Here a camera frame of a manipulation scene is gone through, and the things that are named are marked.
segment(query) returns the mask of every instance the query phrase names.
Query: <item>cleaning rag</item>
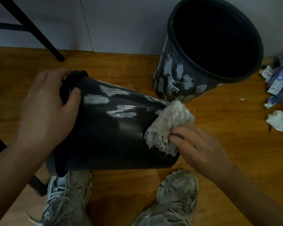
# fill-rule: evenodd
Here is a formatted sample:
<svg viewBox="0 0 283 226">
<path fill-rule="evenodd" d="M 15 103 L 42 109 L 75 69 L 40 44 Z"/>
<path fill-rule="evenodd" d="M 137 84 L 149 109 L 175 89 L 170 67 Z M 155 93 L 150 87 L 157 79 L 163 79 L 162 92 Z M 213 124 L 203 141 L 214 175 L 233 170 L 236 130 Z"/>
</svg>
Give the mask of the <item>cleaning rag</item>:
<svg viewBox="0 0 283 226">
<path fill-rule="evenodd" d="M 178 125 L 192 123 L 195 116 L 179 100 L 171 102 L 147 129 L 144 138 L 149 148 L 155 146 L 166 154 L 175 156 L 177 147 L 169 142 L 170 130 Z"/>
</svg>

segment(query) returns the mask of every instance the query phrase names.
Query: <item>black trash can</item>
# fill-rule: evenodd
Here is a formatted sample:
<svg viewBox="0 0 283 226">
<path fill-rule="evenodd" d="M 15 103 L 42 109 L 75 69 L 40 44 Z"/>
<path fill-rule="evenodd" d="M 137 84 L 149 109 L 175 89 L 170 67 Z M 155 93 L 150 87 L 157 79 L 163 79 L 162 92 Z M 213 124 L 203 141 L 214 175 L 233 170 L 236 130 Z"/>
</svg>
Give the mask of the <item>black trash can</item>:
<svg viewBox="0 0 283 226">
<path fill-rule="evenodd" d="M 159 98 L 192 100 L 222 84 L 241 82 L 261 65 L 263 45 L 251 21 L 223 0 L 182 0 L 153 77 Z"/>
<path fill-rule="evenodd" d="M 74 87 L 81 102 L 74 128 L 49 156 L 51 174 L 67 171 L 168 168 L 179 157 L 149 149 L 144 134 L 169 102 L 73 71 L 60 96 L 65 104 Z"/>
</svg>

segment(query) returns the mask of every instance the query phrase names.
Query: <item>toothpaste box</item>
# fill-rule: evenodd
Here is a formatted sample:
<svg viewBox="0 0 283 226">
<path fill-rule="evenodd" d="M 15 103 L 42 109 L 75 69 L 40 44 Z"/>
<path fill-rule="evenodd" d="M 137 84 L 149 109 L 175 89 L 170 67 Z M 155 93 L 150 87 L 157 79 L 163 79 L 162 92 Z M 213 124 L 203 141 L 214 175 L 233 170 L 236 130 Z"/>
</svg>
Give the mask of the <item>toothpaste box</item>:
<svg viewBox="0 0 283 226">
<path fill-rule="evenodd" d="M 277 95 L 282 88 L 283 88 L 283 69 L 278 74 L 277 78 L 275 79 L 275 81 L 270 86 L 267 92 L 273 95 Z"/>
</svg>

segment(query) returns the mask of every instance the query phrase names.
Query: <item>sneaker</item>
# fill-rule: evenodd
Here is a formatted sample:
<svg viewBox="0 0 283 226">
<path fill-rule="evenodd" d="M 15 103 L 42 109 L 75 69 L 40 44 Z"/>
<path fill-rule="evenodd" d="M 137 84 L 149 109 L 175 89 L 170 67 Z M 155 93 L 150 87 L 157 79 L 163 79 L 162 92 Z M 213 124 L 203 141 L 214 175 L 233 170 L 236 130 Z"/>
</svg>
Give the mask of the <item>sneaker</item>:
<svg viewBox="0 0 283 226">
<path fill-rule="evenodd" d="M 62 178 L 53 176 L 41 219 L 28 216 L 30 221 L 38 226 L 92 226 L 86 213 L 91 187 L 91 173 L 88 171 L 68 172 Z"/>
<path fill-rule="evenodd" d="M 190 226 L 197 192 L 196 175 L 187 170 L 174 171 L 159 186 L 156 204 L 142 212 L 132 226 Z"/>
</svg>

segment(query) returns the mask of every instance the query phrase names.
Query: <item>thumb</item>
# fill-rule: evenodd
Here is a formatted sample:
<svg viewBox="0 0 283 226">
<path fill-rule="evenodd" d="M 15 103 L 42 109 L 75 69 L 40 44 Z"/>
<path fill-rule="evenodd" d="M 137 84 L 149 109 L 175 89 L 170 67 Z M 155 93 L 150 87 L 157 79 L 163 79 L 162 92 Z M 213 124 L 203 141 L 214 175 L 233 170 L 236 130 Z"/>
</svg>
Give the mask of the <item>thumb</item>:
<svg viewBox="0 0 283 226">
<path fill-rule="evenodd" d="M 70 93 L 66 104 L 63 106 L 63 110 L 67 115 L 73 115 L 77 117 L 79 111 L 79 105 L 81 101 L 81 90 L 74 88 Z"/>
</svg>

